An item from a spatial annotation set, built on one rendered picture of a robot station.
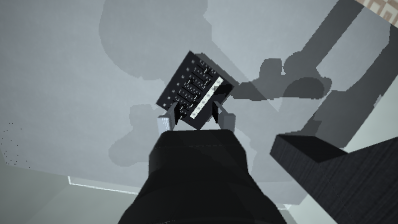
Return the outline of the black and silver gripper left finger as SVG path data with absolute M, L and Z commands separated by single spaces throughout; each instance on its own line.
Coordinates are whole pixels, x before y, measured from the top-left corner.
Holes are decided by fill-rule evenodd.
M 157 118 L 159 136 L 165 131 L 173 131 L 180 118 L 180 104 L 174 102 L 165 115 L 159 115 Z

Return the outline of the black lighting desk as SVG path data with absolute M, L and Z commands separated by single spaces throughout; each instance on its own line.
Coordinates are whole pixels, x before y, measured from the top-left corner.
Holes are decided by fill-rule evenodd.
M 174 102 L 179 102 L 179 119 L 200 130 L 212 116 L 212 101 L 221 104 L 233 88 L 189 51 L 156 104 L 168 111 Z

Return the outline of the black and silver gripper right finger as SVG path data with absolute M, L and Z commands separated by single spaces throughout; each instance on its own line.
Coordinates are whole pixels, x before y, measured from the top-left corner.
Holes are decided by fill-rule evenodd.
M 220 129 L 228 129 L 234 133 L 236 116 L 228 113 L 218 101 L 212 101 L 212 115 Z

